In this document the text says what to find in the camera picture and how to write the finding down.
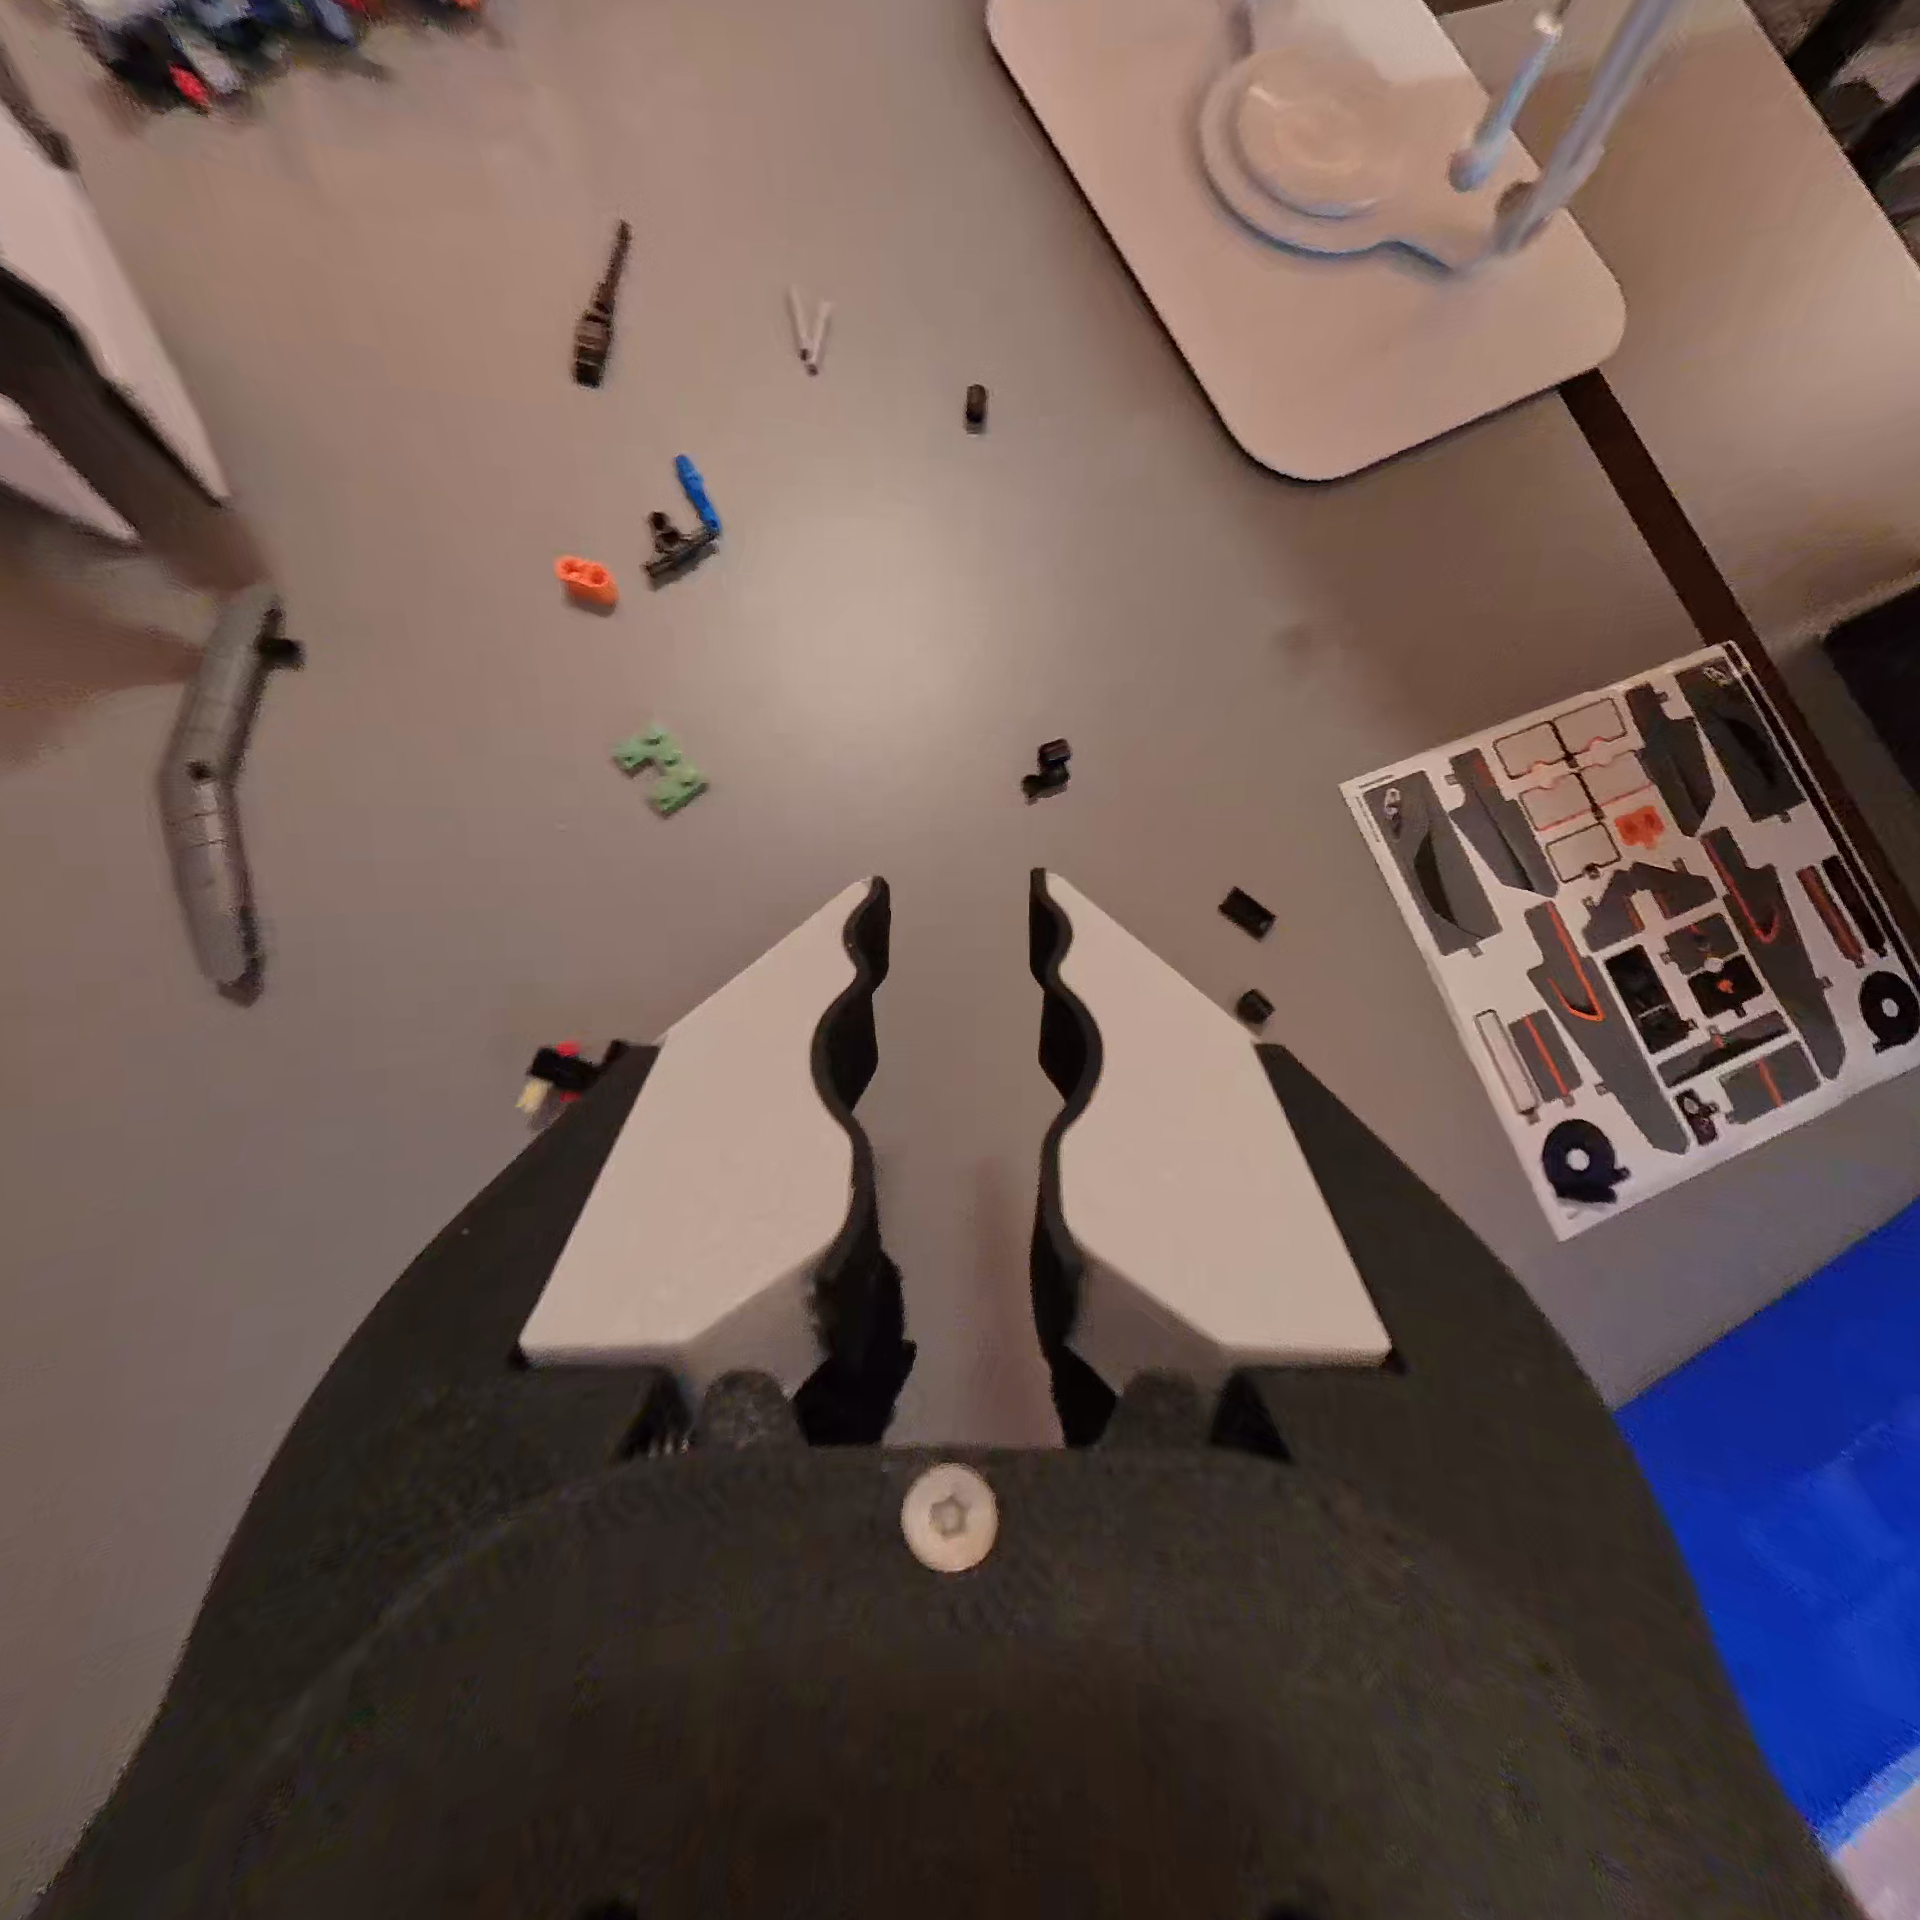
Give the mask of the blue storage bin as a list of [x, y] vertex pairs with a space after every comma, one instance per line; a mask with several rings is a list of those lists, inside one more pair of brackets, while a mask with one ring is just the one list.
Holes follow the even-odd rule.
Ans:
[[1920, 1205], [1616, 1410], [1822, 1848], [1916, 1787]]

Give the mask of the black lego axle with lever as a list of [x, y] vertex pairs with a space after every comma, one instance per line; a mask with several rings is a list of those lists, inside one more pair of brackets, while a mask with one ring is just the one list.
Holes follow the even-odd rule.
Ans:
[[588, 305], [576, 319], [576, 335], [573, 335], [573, 382], [576, 382], [576, 387], [602, 387], [602, 382], [604, 382], [624, 261], [630, 261], [630, 220], [621, 218], [612, 224], [612, 248], [607, 248], [604, 273], [602, 273]]

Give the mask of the white stand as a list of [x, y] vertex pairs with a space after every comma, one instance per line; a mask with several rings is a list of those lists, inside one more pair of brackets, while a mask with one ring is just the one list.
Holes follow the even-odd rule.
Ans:
[[1393, 3], [1241, 3], [1243, 50], [1198, 105], [1213, 200], [1295, 256], [1402, 249], [1443, 278], [1526, 249], [1594, 174], [1681, 3], [1619, 12], [1547, 159], [1514, 125], [1560, 53], [1574, 3], [1532, 3], [1526, 50], [1480, 108], [1468, 73], [1429, 57]]

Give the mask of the lego car chassis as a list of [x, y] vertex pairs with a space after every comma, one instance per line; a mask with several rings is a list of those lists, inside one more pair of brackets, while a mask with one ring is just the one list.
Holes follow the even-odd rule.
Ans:
[[63, 0], [113, 92], [143, 113], [219, 116], [288, 73], [382, 81], [395, 33], [476, 39], [483, 0]]

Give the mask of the white rounded pad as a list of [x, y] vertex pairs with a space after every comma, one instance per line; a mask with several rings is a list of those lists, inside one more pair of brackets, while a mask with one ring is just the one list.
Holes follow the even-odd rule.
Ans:
[[[1402, 249], [1295, 256], [1241, 224], [1198, 152], [1198, 105], [1243, 50], [1234, 8], [998, 0], [986, 31], [1219, 423], [1260, 468], [1341, 481], [1612, 361], [1629, 305], [1570, 215], [1466, 278]], [[1429, 3], [1393, 12], [1429, 57], [1468, 73]]]

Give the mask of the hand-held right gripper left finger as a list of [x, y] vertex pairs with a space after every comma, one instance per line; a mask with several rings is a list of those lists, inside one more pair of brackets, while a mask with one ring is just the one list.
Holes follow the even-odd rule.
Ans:
[[676, 1020], [517, 1330], [527, 1364], [773, 1377], [812, 1443], [878, 1443], [915, 1345], [858, 1098], [888, 887], [852, 881]]

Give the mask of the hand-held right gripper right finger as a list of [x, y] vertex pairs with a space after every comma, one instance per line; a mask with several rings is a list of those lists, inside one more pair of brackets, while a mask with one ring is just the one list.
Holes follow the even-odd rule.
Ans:
[[1034, 867], [1039, 1067], [1030, 1314], [1070, 1450], [1127, 1387], [1210, 1415], [1253, 1369], [1378, 1369], [1391, 1330], [1265, 1072], [1260, 1042], [1070, 876]]

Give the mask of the grey curved lego panel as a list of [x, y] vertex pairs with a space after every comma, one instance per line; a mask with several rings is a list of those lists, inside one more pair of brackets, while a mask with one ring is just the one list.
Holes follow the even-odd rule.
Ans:
[[191, 960], [236, 1005], [261, 994], [261, 934], [236, 786], [270, 680], [256, 642], [270, 630], [288, 636], [282, 603], [270, 584], [252, 584], [218, 608], [152, 777], [159, 833]]

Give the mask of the green lego plate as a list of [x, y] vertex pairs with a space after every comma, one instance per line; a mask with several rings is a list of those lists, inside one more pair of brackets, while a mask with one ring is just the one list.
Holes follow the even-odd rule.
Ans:
[[637, 783], [645, 788], [645, 807], [658, 820], [671, 820], [708, 794], [703, 771], [688, 761], [684, 742], [663, 728], [624, 734], [612, 747], [612, 768], [624, 783]]

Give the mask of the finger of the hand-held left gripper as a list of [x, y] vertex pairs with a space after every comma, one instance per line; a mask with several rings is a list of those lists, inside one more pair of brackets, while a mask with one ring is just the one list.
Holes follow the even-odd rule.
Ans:
[[17, 401], [0, 404], [0, 483], [71, 528], [83, 528], [119, 547], [137, 542], [131, 518], [119, 518], [77, 468], [71, 468], [56, 447], [28, 423]]
[[47, 303], [110, 393], [134, 410], [210, 500], [223, 505], [229, 481], [212, 440], [117, 265], [77, 170], [51, 159], [6, 105], [0, 108], [0, 265], [5, 284]]

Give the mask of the sticker sheet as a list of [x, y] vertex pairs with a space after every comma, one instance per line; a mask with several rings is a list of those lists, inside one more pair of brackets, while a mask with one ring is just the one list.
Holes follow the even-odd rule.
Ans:
[[1916, 1072], [1916, 942], [1742, 646], [1341, 797], [1560, 1245]]

